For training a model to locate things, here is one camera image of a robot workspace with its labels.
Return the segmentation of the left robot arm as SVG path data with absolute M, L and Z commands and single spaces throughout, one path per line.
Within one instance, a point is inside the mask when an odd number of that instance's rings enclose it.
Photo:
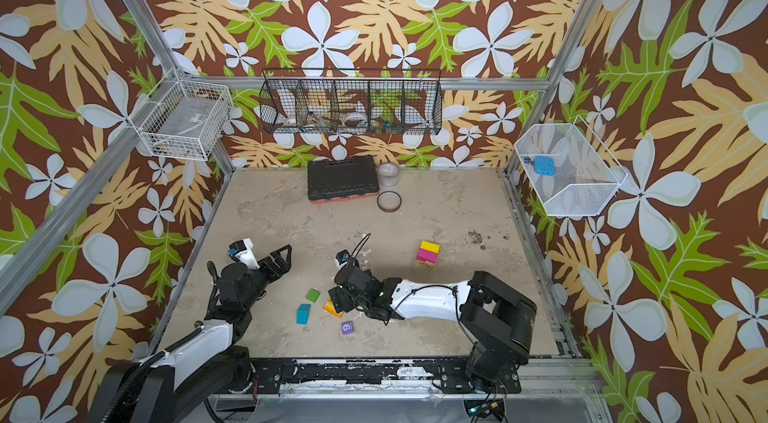
M 180 422 L 218 390 L 253 385 L 249 350 L 237 342 L 252 322 L 252 306 L 292 267 L 284 245 L 258 259 L 249 239 L 229 245 L 222 270 L 209 261 L 212 290 L 204 318 L 191 333 L 135 362 L 108 370 L 88 422 Z

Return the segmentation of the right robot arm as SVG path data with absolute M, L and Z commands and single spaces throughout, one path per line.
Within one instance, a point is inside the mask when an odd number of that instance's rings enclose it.
M 391 320 L 430 318 L 451 321 L 472 343 L 464 379 L 471 390 L 519 394 L 518 369 L 530 359 L 536 304 L 485 271 L 450 284 L 376 279 L 348 263 L 329 290 L 334 310 L 357 310 L 385 324 Z

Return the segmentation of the purple number cube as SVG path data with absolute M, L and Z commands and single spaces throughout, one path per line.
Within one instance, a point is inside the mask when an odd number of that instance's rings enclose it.
M 343 335 L 351 335 L 354 333 L 354 325 L 351 321 L 346 321 L 341 324 L 341 331 Z

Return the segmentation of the magenta wood block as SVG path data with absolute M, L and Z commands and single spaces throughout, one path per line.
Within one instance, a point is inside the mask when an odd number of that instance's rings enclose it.
M 417 253 L 417 261 L 429 266 L 434 266 L 437 262 L 438 254 L 432 251 L 420 248 Z

